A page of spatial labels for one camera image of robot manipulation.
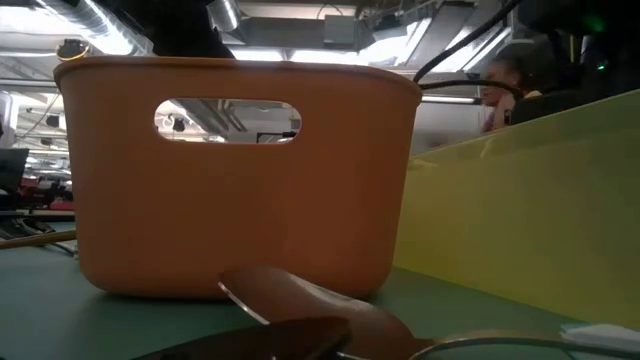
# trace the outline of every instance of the brown leather object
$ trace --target brown leather object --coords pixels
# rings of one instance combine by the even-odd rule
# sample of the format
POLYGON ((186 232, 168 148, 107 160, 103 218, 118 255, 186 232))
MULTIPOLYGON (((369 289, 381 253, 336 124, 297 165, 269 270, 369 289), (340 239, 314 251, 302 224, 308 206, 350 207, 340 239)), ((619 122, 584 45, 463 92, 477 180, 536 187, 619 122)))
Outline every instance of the brown leather object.
POLYGON ((413 360, 448 349, 509 344, 640 360, 637 352, 565 342, 555 334, 478 330, 441 339, 417 339, 402 321, 384 310, 272 267, 227 271, 221 276, 220 287, 243 310, 265 324, 313 316, 348 319, 351 342, 343 353, 357 359, 413 360))
POLYGON ((348 340, 346 319, 292 320, 203 337, 134 360, 328 360, 348 340))
POLYGON ((413 337, 398 318, 368 303, 317 287, 272 267, 222 274, 220 286, 262 323, 335 316, 349 320, 352 336, 344 353, 363 359, 409 359, 433 344, 413 337))
POLYGON ((70 61, 55 78, 80 265, 97 287, 221 297, 222 271, 258 264, 356 297, 386 279, 414 83, 358 66, 133 57, 70 61), (172 142, 153 114, 180 97, 283 101, 302 127, 286 144, 172 142))

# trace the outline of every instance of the desk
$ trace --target desk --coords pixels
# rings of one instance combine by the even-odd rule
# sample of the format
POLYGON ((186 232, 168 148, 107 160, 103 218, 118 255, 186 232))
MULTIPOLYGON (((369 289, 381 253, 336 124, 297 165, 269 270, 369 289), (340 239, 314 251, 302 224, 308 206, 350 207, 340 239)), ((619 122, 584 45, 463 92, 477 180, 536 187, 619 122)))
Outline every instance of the desk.
MULTIPOLYGON (((557 333, 561 324, 575 322, 398 268, 369 300, 422 337, 486 328, 557 333)), ((0 357, 6 360, 126 360, 256 324, 229 302, 105 294, 84 279, 76 260, 54 248, 0 251, 0 357)), ((431 359, 568 357, 555 350, 502 346, 448 351, 431 359)))

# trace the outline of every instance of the black cable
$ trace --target black cable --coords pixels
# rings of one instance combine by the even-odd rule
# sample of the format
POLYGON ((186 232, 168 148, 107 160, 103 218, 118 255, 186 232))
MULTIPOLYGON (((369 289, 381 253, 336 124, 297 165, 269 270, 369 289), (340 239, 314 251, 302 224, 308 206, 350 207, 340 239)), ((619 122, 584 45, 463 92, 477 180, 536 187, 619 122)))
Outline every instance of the black cable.
POLYGON ((516 101, 521 100, 524 97, 524 92, 522 90, 514 88, 507 84, 501 83, 499 81, 492 81, 492 80, 450 80, 450 81, 439 81, 431 84, 419 84, 420 89, 422 90, 433 90, 433 89, 440 89, 444 87, 465 86, 465 85, 489 86, 489 87, 497 87, 497 88, 505 89, 513 95, 516 101))
POLYGON ((453 55, 456 51, 462 49, 463 47, 469 45, 472 41, 476 40, 480 37, 480 35, 489 31, 492 27, 496 26, 500 21, 505 19, 507 15, 524 0, 511 0, 507 3, 500 11, 498 11, 491 19, 482 24, 480 27, 475 29, 471 34, 467 35, 464 39, 460 40, 457 44, 452 46, 451 48, 441 52, 438 56, 434 57, 426 63, 413 77, 413 82, 418 83, 420 79, 422 79, 429 71, 433 70, 436 66, 438 66, 441 62, 447 59, 449 56, 453 55))
POLYGON ((563 352, 565 355, 567 355, 567 357, 568 357, 569 359, 571 359, 571 360, 578 360, 578 359, 576 359, 576 357, 575 357, 575 356, 573 356, 570 352, 568 352, 568 351, 566 351, 566 350, 563 350, 562 352, 563 352))
POLYGON ((316 20, 320 19, 320 14, 322 14, 322 10, 324 10, 324 8, 326 8, 328 6, 331 6, 332 8, 336 9, 341 16, 344 16, 344 13, 342 13, 342 10, 340 10, 339 7, 335 6, 334 4, 329 4, 329 3, 324 3, 322 4, 322 7, 320 8, 320 10, 318 10, 318 14, 316 15, 316 20))

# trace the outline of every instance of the cable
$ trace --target cable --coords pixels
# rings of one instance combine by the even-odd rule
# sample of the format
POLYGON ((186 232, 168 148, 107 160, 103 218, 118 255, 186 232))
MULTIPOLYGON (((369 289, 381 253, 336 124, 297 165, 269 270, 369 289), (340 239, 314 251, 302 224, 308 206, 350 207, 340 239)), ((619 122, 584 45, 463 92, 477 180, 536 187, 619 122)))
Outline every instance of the cable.
POLYGON ((334 9, 336 9, 340 13, 341 16, 344 16, 344 13, 342 12, 342 10, 340 10, 339 7, 335 6, 334 4, 324 3, 324 4, 322 4, 322 7, 320 8, 320 10, 318 10, 318 14, 316 15, 316 20, 320 19, 320 14, 322 13, 322 10, 324 10, 324 8, 327 7, 327 5, 331 6, 334 9))
POLYGON ((433 90, 433 89, 440 89, 444 87, 465 86, 465 85, 498 87, 510 92, 516 101, 521 100, 524 97, 524 92, 522 90, 498 81, 491 81, 491 80, 450 80, 450 81, 435 82, 431 84, 419 84, 420 89, 422 90, 433 90))
POLYGON ((433 70, 436 66, 438 66, 441 62, 447 59, 449 56, 453 55, 456 51, 462 49, 463 47, 469 45, 472 41, 476 40, 480 37, 480 35, 489 31, 492 27, 496 26, 502 20, 504 20, 507 15, 524 0, 511 0, 507 3, 500 11, 498 11, 491 19, 482 24, 480 27, 475 29, 471 34, 467 35, 464 39, 460 40, 457 44, 450 47, 449 49, 441 52, 438 56, 434 57, 426 63, 413 77, 413 81, 415 83, 420 82, 429 71, 433 70))
POLYGON ((571 360, 578 360, 578 359, 576 359, 576 357, 575 357, 575 356, 573 356, 573 355, 572 355, 570 352, 568 352, 567 350, 562 350, 562 352, 563 352, 565 355, 567 355, 567 357, 568 357, 569 359, 571 359, 571 360))
POLYGON ((47 105, 47 108, 44 110, 44 113, 42 114, 40 119, 31 127, 31 129, 27 130, 27 132, 25 132, 24 134, 18 137, 18 141, 26 138, 36 127, 38 127, 38 125, 40 125, 42 120, 44 120, 44 118, 47 117, 47 115, 49 115, 49 111, 53 107, 53 104, 55 104, 56 100, 58 100, 58 97, 60 97, 60 92, 56 93, 56 96, 53 97, 53 100, 51 100, 51 103, 47 105))

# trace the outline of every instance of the person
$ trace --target person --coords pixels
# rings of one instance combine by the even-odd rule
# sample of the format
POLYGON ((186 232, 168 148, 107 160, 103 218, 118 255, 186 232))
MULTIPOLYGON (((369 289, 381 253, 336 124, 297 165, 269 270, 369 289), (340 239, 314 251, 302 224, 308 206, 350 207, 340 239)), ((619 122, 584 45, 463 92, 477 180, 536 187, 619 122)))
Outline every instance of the person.
MULTIPOLYGON (((538 91, 533 90, 532 75, 525 70, 524 59, 521 57, 496 57, 489 64, 485 79, 498 81, 520 89, 526 94, 526 97, 540 95, 538 91)), ((482 104, 493 108, 483 125, 483 133, 498 130, 508 125, 509 114, 515 105, 515 99, 507 90, 496 87, 483 88, 482 104)))

